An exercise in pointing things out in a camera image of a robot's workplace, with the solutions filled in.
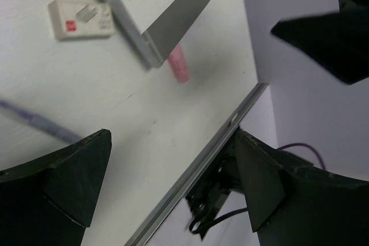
wire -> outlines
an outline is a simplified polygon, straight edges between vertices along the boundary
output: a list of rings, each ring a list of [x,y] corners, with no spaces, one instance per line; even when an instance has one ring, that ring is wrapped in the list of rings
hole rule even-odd
[[[193,219],[189,226],[189,230],[192,234],[199,234],[205,230],[209,230],[210,228],[214,227],[215,225],[219,224],[220,222],[228,219],[229,217],[235,216],[240,213],[245,213],[248,211],[248,208],[240,209],[240,210],[234,210],[230,213],[226,213],[222,216],[219,216],[217,219],[214,219],[213,221],[210,221],[209,223],[203,224],[201,227],[197,228],[196,230],[193,230],[195,225],[199,223],[199,220],[197,218]]]
[[[287,144],[285,146],[282,146],[282,147],[277,148],[277,150],[278,151],[282,151],[282,150],[285,150],[287,148],[291,148],[291,147],[295,147],[295,146],[302,146],[302,147],[309,148],[312,152],[314,152],[314,154],[318,158],[319,163],[321,164],[322,169],[324,171],[327,170],[327,167],[326,167],[326,165],[324,163],[324,160],[323,160],[322,156],[319,154],[319,152],[314,147],[312,147],[311,145],[309,145],[307,143],[298,142],[298,143]]]

blue pen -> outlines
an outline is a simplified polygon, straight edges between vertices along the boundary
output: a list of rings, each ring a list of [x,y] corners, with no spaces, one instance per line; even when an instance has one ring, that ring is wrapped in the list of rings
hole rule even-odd
[[[67,143],[73,144],[82,140],[82,137],[69,131],[68,129],[40,116],[23,109],[19,106],[11,104],[5,100],[0,100],[0,109],[6,111],[12,117],[22,120],[25,124],[28,124],[38,130],[44,131]]]

pink object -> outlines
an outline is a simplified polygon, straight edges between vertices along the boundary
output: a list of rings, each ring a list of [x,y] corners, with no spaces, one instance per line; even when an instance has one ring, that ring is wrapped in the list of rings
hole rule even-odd
[[[190,71],[182,48],[178,44],[168,57],[169,65],[174,77],[179,83],[186,83],[190,79]]]

white eraser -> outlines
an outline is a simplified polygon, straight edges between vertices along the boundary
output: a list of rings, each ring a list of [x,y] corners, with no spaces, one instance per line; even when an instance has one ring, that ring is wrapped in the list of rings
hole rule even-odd
[[[48,5],[48,10],[58,40],[109,37],[115,33],[107,3],[55,0]]]

metal table edge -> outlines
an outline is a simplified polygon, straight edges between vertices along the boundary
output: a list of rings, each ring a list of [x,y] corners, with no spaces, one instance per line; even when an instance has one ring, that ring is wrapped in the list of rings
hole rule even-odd
[[[125,246],[143,246],[155,234],[178,202],[186,196],[196,181],[205,172],[210,163],[237,129],[240,121],[258,100],[268,84],[258,83],[241,102],[229,119],[220,127],[215,136],[204,147],[197,158],[181,175],[163,199],[156,205],[145,221],[131,236]]]

